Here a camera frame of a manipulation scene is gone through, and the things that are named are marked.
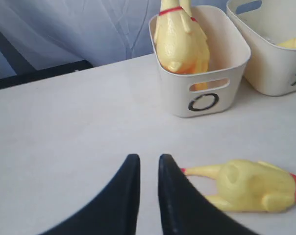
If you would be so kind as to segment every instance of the table surface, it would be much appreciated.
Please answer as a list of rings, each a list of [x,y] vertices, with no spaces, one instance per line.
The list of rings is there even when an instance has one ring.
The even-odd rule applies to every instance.
[[[141,157],[138,235],[161,235],[158,158],[181,167],[263,160],[296,174],[296,93],[243,81],[219,114],[179,118],[161,105],[154,55],[0,90],[0,235],[35,235],[88,203],[129,153]],[[203,194],[209,179],[190,178]],[[228,213],[263,235],[296,235],[286,213]]]

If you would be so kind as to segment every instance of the yellow toy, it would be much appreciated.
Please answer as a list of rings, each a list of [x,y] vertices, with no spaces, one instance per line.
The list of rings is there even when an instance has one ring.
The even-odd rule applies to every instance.
[[[296,49],[296,38],[290,39],[286,42],[277,44],[279,47],[285,47],[289,49]]]
[[[154,43],[160,64],[166,70],[178,74],[207,71],[204,61],[208,55],[202,48],[204,35],[179,5],[179,0],[161,1]]]
[[[206,198],[222,211],[282,212],[296,203],[296,176],[266,162],[231,160],[182,170],[216,180],[218,194]]]

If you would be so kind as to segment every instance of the white plastic basket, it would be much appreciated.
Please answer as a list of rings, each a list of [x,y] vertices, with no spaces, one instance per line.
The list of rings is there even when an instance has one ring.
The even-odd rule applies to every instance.
[[[226,110],[231,106],[242,80],[251,51],[227,15],[213,6],[192,8],[193,17],[208,37],[209,72],[179,75],[166,71],[159,64],[163,105],[179,117],[194,117]],[[156,16],[149,23],[153,42]],[[192,91],[194,84],[206,83],[208,89]]]
[[[237,12],[253,6],[257,9]],[[296,91],[296,49],[275,45],[296,38],[296,0],[230,0],[227,14],[252,50],[247,81],[266,95]]]

